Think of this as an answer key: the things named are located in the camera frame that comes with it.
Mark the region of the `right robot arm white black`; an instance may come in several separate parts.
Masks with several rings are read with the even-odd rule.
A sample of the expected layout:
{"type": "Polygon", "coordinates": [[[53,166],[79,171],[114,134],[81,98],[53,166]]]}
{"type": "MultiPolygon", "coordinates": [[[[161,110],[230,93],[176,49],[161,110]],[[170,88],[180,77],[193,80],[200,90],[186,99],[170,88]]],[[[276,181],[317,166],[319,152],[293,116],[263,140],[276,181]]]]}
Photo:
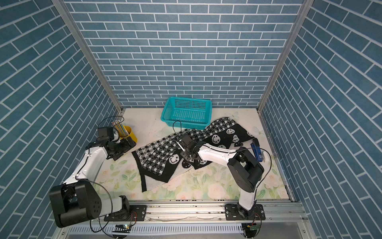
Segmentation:
{"type": "Polygon", "coordinates": [[[263,209],[255,203],[256,189],[262,179],[264,167],[248,149],[223,149],[203,141],[186,143],[179,140],[177,144],[182,150],[181,156],[187,161],[211,161],[228,167],[240,188],[238,206],[234,209],[234,214],[238,214],[244,220],[265,219],[263,209]]]}

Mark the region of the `black white smiley scarf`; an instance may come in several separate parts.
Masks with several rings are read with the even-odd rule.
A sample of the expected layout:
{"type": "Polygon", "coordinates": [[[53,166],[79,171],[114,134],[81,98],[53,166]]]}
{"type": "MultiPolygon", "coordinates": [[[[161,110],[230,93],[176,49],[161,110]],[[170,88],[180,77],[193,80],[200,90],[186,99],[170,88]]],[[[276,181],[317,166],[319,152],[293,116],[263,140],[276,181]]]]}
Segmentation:
{"type": "Polygon", "coordinates": [[[176,139],[187,134],[192,140],[204,141],[212,146],[228,149],[233,143],[244,143],[252,140],[254,136],[235,120],[223,117],[213,121],[205,129],[184,129],[183,131],[170,134],[160,140],[152,142],[132,152],[141,176],[142,191],[150,191],[164,183],[168,183],[175,176],[176,170],[180,174],[194,169],[203,168],[210,161],[203,160],[195,163],[187,162],[181,156],[181,148],[176,139]]]}

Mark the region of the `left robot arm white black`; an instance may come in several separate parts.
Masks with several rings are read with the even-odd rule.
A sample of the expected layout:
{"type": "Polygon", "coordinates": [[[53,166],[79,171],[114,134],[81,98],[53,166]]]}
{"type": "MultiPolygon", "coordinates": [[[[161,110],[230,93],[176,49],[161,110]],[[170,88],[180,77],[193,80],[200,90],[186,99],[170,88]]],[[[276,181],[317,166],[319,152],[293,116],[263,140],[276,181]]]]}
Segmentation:
{"type": "Polygon", "coordinates": [[[104,217],[105,221],[125,221],[131,218],[130,205],[121,195],[103,200],[96,192],[95,180],[104,161],[118,160],[136,146],[131,138],[118,141],[97,140],[86,146],[85,154],[74,172],[62,184],[49,192],[55,223],[64,228],[104,217]]]}

